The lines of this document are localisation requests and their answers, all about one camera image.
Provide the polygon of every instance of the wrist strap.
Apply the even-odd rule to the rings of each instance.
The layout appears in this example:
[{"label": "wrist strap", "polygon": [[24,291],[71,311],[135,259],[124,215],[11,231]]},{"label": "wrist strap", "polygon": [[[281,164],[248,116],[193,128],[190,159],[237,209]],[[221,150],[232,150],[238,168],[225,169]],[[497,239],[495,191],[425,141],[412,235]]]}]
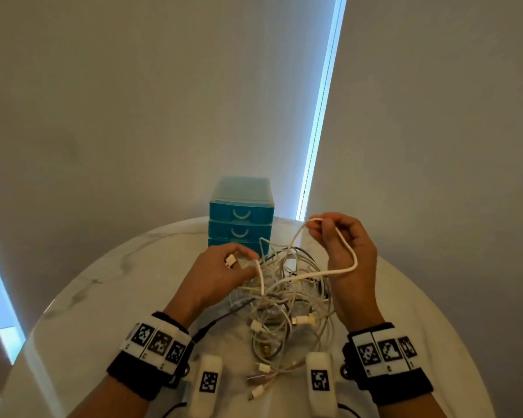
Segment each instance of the wrist strap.
[{"label": "wrist strap", "polygon": [[176,370],[183,369],[180,363],[190,340],[180,323],[155,312],[134,325],[106,371],[140,397],[153,400]]},{"label": "wrist strap", "polygon": [[348,377],[368,390],[377,406],[412,399],[434,390],[420,368],[407,336],[399,337],[392,323],[349,334],[343,347]]}]

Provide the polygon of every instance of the round table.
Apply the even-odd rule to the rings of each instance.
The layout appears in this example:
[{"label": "round table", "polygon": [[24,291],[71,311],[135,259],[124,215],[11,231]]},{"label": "round table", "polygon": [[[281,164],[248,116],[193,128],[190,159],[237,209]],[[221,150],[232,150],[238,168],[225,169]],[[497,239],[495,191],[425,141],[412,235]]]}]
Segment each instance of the round table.
[{"label": "round table", "polygon": [[[207,247],[207,221],[207,217],[194,218],[147,232],[113,249],[77,276],[31,332],[4,389],[0,418],[63,418],[69,414],[104,377],[132,324],[164,308],[171,299],[197,255]],[[276,217],[272,241],[288,243],[300,225]],[[300,246],[325,268],[325,251],[307,232],[301,234]],[[386,320],[411,338],[434,385],[434,396],[448,417],[495,417],[479,372],[451,324],[419,288],[381,258],[377,301]],[[198,321],[206,323],[225,308],[228,302],[205,311]],[[337,321],[328,347],[336,365],[343,363],[341,347],[346,334]],[[248,329],[237,317],[218,323],[196,353],[223,357],[214,416],[311,416],[303,369],[280,376],[264,396],[246,399],[245,376],[254,372],[254,358]],[[358,390],[354,382],[339,378],[336,387],[338,401],[361,417],[378,416],[369,393]],[[181,388],[164,388],[147,416],[160,417],[181,399]]]}]

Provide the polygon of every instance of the blue plastic drawer unit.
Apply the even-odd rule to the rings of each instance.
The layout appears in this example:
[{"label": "blue plastic drawer unit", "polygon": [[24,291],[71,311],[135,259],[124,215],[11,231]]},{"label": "blue plastic drawer unit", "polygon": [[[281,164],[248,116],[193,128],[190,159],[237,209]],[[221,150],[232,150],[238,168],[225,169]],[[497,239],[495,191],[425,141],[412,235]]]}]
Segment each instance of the blue plastic drawer unit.
[{"label": "blue plastic drawer unit", "polygon": [[262,255],[259,238],[271,237],[274,210],[268,178],[222,177],[209,203],[209,246],[238,242]]}]

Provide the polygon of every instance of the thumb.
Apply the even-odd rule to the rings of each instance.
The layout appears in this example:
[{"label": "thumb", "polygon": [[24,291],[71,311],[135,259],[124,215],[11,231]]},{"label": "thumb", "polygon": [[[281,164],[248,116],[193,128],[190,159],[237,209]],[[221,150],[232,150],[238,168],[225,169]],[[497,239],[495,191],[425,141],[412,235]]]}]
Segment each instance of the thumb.
[{"label": "thumb", "polygon": [[322,239],[329,258],[340,261],[345,253],[345,247],[335,230],[335,222],[331,218],[324,218],[322,221]]},{"label": "thumb", "polygon": [[232,280],[235,286],[240,286],[247,280],[251,280],[258,275],[256,267],[246,267],[244,269],[232,270]]}]

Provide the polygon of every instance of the drawer handle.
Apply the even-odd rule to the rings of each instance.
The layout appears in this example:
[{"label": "drawer handle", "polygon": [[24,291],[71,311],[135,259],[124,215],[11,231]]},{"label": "drawer handle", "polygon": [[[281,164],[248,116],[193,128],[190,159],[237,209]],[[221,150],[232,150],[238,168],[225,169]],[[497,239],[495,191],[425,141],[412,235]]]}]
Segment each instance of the drawer handle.
[{"label": "drawer handle", "polygon": [[252,214],[252,210],[249,210],[249,211],[248,211],[248,214],[246,214],[245,216],[239,216],[239,215],[237,214],[237,211],[236,211],[236,210],[233,210],[233,211],[232,211],[232,214],[234,214],[234,216],[235,216],[236,218],[240,219],[240,220],[245,220],[245,219],[247,219],[248,217],[250,217],[250,214]]},{"label": "drawer handle", "polygon": [[249,231],[250,231],[250,229],[246,229],[246,231],[242,235],[238,235],[238,234],[235,233],[233,228],[230,229],[230,232],[232,233],[232,235],[234,237],[244,237],[244,236],[246,236],[248,234]]}]

